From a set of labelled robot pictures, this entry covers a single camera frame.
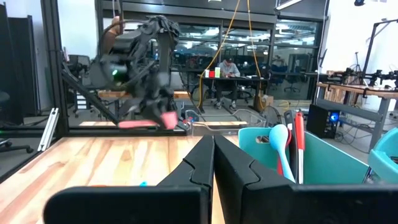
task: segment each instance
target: teal bin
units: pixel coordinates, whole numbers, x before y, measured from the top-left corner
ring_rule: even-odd
[[[398,158],[398,128],[383,135],[369,154],[369,165],[386,183],[398,184],[398,164],[392,160]]]
[[[256,138],[268,136],[271,128],[243,128],[239,130],[239,147],[261,164],[276,171],[277,152],[269,143]],[[328,144],[305,133],[304,184],[361,184],[368,166]]]

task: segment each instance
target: blue plastic spoon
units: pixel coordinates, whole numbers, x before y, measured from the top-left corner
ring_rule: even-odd
[[[285,153],[288,136],[289,132],[286,126],[283,124],[278,124],[277,126],[273,127],[269,133],[269,143],[271,144],[271,148],[276,150],[279,154],[280,163],[282,164],[282,169],[284,171],[284,177],[296,183]]]

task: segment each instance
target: man sitting at desk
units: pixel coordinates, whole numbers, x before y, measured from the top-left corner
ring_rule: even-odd
[[[229,77],[240,77],[241,73],[236,67],[235,63],[232,62],[231,58],[224,59],[219,65],[221,70],[222,78]],[[217,109],[221,109],[221,97],[223,96],[222,91],[232,91],[232,103],[230,109],[236,110],[236,99],[238,98],[238,88],[235,82],[226,81],[226,80],[218,80],[216,81],[216,97],[217,103],[215,107]]]

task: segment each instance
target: red handle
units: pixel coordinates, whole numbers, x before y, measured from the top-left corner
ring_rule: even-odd
[[[295,117],[296,139],[297,147],[300,150],[305,150],[304,140],[304,118],[302,113],[297,113]]]
[[[290,131],[289,128],[287,130],[289,132],[289,136],[288,136],[287,141],[286,141],[286,147],[289,145],[290,141],[292,140],[292,132]],[[280,161],[280,157],[279,156],[278,156],[278,163],[277,163],[276,171],[280,175],[284,174],[284,170],[282,169],[282,162]]]

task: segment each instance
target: blue light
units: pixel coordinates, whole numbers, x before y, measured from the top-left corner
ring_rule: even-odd
[[[329,121],[330,121],[330,122],[336,122],[336,121],[338,121],[338,117],[339,117],[339,114],[338,114],[338,113],[332,113],[332,114],[330,115],[330,117],[329,117]]]

